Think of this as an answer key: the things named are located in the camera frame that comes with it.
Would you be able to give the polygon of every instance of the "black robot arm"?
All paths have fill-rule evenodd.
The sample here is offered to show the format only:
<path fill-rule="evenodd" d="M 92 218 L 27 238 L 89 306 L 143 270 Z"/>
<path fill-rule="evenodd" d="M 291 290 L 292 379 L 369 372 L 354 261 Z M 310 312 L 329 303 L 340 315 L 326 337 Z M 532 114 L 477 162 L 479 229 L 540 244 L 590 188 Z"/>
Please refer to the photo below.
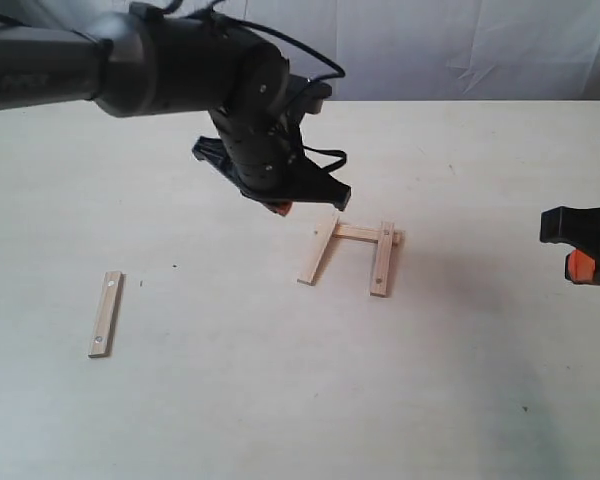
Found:
<path fill-rule="evenodd" d="M 344 209 L 350 188 L 330 172 L 346 155 L 318 151 L 340 158 L 318 167 L 299 128 L 331 95 L 317 80 L 344 71 L 311 81 L 291 75 L 278 48 L 248 28 L 257 25 L 212 6 L 166 13 L 132 3 L 128 14 L 107 14 L 79 33 L 0 16 L 0 109 L 93 100 L 116 117 L 208 111 L 220 140 L 201 138 L 194 154 L 243 195 L 280 214 L 295 201 Z"/>

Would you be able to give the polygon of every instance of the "wooden stick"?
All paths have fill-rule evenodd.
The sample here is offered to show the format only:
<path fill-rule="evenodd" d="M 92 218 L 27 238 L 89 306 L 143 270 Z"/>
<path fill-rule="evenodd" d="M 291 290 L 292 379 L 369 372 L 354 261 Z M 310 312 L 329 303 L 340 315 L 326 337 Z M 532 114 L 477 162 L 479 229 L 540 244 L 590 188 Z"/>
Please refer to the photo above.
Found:
<path fill-rule="evenodd" d="M 316 236 L 313 241 L 311 255 L 309 256 L 309 261 L 305 265 L 304 270 L 298 277 L 299 283 L 304 283 L 305 285 L 315 284 L 316 273 L 318 271 L 318 267 L 320 266 L 320 261 L 322 260 L 324 251 L 327 249 L 327 245 L 329 245 L 329 240 L 331 240 L 331 235 L 333 235 L 333 231 L 335 230 L 337 224 L 338 214 L 334 213 L 331 218 L 325 221 L 316 230 Z"/>
<path fill-rule="evenodd" d="M 393 247 L 393 229 L 393 223 L 382 222 L 378 231 L 378 250 L 376 252 L 376 262 L 373 266 L 370 291 L 371 295 L 376 297 L 387 296 L 389 262 L 391 261 L 391 249 Z"/>
<path fill-rule="evenodd" d="M 404 232 L 396 230 L 393 233 L 393 244 L 400 245 Z M 333 232 L 336 238 L 346 238 L 347 240 L 360 240 L 362 242 L 378 243 L 378 230 L 368 227 L 356 227 L 354 225 L 343 225 L 339 223 Z"/>
<path fill-rule="evenodd" d="M 90 358 L 107 357 L 111 353 L 111 336 L 120 302 L 123 278 L 122 272 L 107 272 L 104 276 L 96 325 L 89 349 Z"/>

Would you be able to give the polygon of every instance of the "white backdrop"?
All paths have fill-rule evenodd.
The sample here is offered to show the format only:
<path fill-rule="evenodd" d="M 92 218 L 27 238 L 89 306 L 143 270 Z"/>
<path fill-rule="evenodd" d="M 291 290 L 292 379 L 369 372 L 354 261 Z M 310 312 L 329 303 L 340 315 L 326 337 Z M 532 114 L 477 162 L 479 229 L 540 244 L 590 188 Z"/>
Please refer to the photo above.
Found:
<path fill-rule="evenodd" d="M 76 28 L 128 2 L 20 3 Z M 337 59 L 348 73 L 340 99 L 600 98 L 600 0 L 229 0 L 220 9 Z M 320 68 L 288 53 L 299 73 Z"/>

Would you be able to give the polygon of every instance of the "white table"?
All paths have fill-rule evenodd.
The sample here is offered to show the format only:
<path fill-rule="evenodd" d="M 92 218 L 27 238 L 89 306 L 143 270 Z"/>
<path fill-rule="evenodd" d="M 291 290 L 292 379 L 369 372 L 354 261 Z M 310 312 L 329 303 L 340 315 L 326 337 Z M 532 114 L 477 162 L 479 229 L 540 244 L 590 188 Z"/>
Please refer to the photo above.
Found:
<path fill-rule="evenodd" d="M 343 220 L 406 230 L 391 298 L 358 242 L 297 284 L 329 207 L 243 199 L 190 154 L 205 114 L 0 113 L 0 479 L 600 479 L 600 288 L 538 241 L 600 206 L 600 103 L 330 103 L 304 131 L 350 154 Z"/>

